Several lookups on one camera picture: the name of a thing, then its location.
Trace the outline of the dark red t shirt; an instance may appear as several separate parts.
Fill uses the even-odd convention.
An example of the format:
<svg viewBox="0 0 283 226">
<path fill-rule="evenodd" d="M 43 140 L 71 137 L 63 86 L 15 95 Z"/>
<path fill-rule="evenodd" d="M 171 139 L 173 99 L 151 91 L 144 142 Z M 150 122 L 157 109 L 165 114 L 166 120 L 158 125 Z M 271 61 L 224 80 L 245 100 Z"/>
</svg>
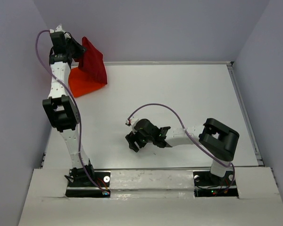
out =
<svg viewBox="0 0 283 226">
<path fill-rule="evenodd" d="M 103 54 L 95 48 L 87 37 L 82 37 L 82 46 L 86 48 L 85 53 L 79 59 L 79 70 L 88 82 L 107 85 L 108 78 L 103 62 Z"/>
</svg>

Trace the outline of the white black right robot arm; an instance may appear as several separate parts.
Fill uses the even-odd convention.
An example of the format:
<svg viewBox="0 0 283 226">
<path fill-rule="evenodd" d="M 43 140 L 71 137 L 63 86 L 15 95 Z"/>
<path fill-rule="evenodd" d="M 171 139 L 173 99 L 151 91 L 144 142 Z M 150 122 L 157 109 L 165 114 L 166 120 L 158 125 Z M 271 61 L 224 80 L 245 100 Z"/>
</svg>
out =
<svg viewBox="0 0 283 226">
<path fill-rule="evenodd" d="M 179 145 L 196 145 L 213 161 L 208 180 L 220 186 L 234 159 L 239 133 L 216 119 L 208 118 L 203 125 L 190 128 L 158 128 L 148 119 L 128 119 L 125 123 L 131 132 L 125 136 L 129 148 L 136 153 L 148 143 L 159 148 Z"/>
</svg>

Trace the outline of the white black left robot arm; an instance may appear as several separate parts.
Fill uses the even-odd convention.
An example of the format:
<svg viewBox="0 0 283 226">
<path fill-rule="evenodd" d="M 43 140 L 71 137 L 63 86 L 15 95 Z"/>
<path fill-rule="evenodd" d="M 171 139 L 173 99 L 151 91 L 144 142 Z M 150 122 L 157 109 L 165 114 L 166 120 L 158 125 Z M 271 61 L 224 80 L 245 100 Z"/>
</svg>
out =
<svg viewBox="0 0 283 226">
<path fill-rule="evenodd" d="M 72 61 L 83 56 L 86 48 L 63 30 L 50 31 L 50 39 L 52 79 L 50 93 L 42 106 L 52 127 L 63 137 L 70 155 L 72 168 L 66 179 L 73 186 L 95 186 L 94 168 L 82 145 L 81 115 L 68 87 Z"/>
</svg>

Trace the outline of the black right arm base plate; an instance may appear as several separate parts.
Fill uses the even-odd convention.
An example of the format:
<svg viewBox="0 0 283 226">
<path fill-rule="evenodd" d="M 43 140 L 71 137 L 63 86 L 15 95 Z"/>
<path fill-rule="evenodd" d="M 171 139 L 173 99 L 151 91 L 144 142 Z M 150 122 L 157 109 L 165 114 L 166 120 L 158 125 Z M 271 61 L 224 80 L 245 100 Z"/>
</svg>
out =
<svg viewBox="0 0 283 226">
<path fill-rule="evenodd" d="M 197 198 L 239 197 L 232 170 L 228 170 L 222 178 L 211 174 L 210 171 L 195 171 L 193 176 L 194 196 Z"/>
</svg>

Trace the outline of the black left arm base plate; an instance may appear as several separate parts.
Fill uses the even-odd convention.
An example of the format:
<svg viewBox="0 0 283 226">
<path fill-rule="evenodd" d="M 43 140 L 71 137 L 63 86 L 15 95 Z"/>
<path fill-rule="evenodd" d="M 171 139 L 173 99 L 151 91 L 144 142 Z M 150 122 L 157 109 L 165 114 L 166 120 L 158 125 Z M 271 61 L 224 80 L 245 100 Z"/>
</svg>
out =
<svg viewBox="0 0 283 226">
<path fill-rule="evenodd" d="M 88 178 L 86 181 L 74 181 L 70 175 L 64 175 L 67 179 L 66 197 L 68 198 L 109 198 L 110 197 L 110 171 L 95 171 L 93 184 Z"/>
</svg>

